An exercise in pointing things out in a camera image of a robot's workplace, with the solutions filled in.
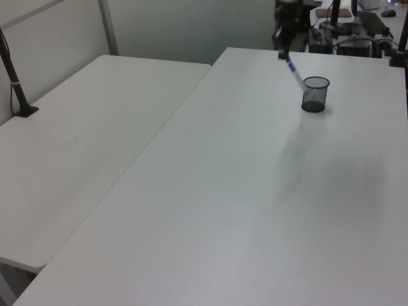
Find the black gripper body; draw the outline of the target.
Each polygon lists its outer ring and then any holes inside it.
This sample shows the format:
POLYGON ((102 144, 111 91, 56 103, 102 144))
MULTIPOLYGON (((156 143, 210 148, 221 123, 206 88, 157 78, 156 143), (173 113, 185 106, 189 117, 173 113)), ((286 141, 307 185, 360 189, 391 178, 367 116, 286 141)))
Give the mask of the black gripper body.
POLYGON ((299 17, 301 11, 301 1, 276 1, 274 17, 279 24, 290 24, 299 17))

